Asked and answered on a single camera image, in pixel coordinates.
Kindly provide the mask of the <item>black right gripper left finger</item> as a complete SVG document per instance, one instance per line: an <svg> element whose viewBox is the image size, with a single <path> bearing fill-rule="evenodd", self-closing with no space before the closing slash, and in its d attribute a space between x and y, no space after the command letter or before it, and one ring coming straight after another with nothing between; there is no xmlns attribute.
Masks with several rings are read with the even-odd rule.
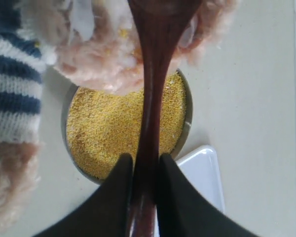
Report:
<svg viewBox="0 0 296 237"><path fill-rule="evenodd" d="M132 176L132 157L122 154L104 183L81 206L36 236L126 236Z"/></svg>

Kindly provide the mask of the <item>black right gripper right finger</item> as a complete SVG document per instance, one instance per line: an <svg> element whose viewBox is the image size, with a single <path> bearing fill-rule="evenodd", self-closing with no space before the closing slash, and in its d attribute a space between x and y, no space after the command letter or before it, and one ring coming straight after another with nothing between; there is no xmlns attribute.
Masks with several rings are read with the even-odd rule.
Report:
<svg viewBox="0 0 296 237"><path fill-rule="evenodd" d="M212 206L169 154L162 154L159 159L155 201L162 237L255 236Z"/></svg>

